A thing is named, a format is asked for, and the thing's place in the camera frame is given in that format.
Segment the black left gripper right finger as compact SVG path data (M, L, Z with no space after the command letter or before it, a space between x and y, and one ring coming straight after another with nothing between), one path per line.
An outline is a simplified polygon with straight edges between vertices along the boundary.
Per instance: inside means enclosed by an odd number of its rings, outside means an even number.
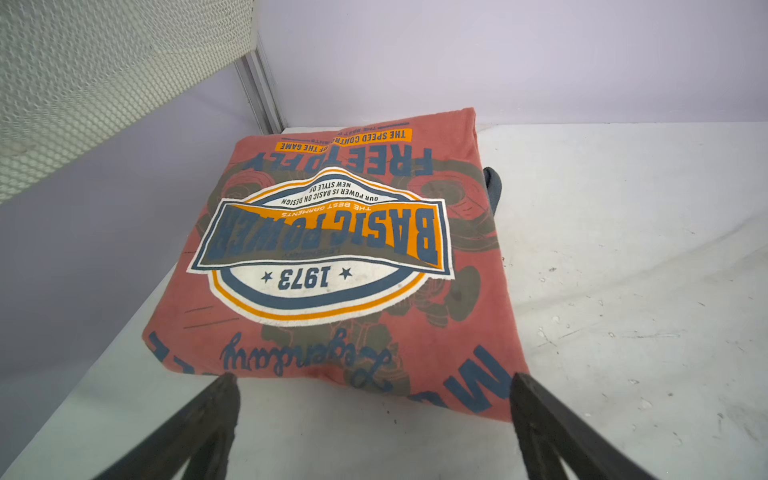
M570 468L578 479L652 477L532 376L514 375L509 400L512 422L530 479L566 479L566 468Z

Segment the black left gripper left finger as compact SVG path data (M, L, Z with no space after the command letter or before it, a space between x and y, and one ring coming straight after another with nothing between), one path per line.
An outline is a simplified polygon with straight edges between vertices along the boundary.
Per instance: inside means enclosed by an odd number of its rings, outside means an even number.
M236 377L202 390L99 479L224 479L241 406Z

